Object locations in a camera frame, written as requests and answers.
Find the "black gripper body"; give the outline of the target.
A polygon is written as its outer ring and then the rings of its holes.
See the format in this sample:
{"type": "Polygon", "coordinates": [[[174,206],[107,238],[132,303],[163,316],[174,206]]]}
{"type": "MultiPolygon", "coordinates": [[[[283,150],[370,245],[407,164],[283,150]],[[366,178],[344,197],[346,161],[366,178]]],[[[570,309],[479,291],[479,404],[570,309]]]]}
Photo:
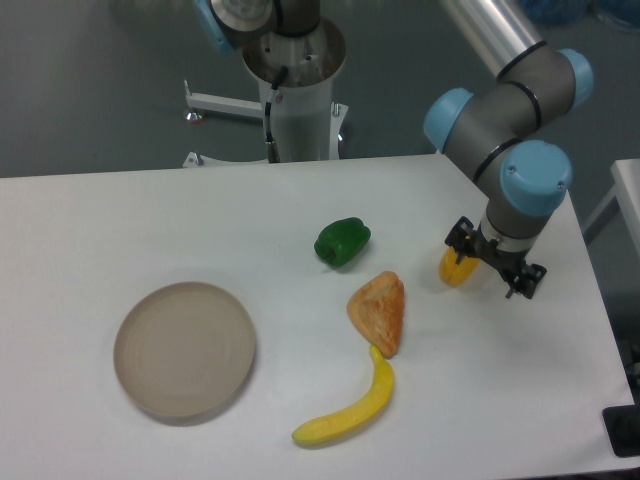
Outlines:
{"type": "Polygon", "coordinates": [[[476,257],[500,272],[516,272],[524,264],[525,252],[499,249],[497,240],[487,240],[478,234],[472,241],[476,257]]]}

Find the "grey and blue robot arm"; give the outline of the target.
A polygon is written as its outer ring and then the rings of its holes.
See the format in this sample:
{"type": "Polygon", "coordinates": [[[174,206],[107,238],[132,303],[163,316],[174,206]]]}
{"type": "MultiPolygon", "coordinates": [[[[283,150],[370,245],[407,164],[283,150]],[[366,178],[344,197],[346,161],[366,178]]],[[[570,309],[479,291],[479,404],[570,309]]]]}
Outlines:
{"type": "MultiPolygon", "coordinates": [[[[332,83],[345,39],[316,1],[198,1],[209,42],[240,50],[259,86],[258,115],[271,163],[326,160],[332,83]]],[[[582,104],[593,89],[588,60],[555,51],[514,1],[447,1],[444,9],[496,78],[483,96],[463,88],[429,108],[424,134],[487,197],[479,223],[460,219],[446,237],[453,262],[477,259],[511,293],[532,297],[544,267],[526,257],[572,181],[557,146],[535,133],[582,104]]]]}

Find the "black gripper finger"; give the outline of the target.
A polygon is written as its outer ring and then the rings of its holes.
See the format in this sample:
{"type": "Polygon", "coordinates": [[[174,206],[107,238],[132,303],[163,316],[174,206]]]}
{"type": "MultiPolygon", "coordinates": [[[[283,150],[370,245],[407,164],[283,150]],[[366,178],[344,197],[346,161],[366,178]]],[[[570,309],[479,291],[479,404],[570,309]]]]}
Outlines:
{"type": "Polygon", "coordinates": [[[477,242],[478,231],[465,216],[462,216],[454,224],[445,238],[445,244],[455,252],[454,259],[456,264],[461,264],[464,259],[480,258],[477,242]]]}
{"type": "Polygon", "coordinates": [[[546,275],[544,266],[528,264],[524,259],[516,259],[515,261],[500,259],[495,262],[494,269],[508,285],[506,299],[510,299],[513,295],[532,299],[538,285],[546,275]]]}

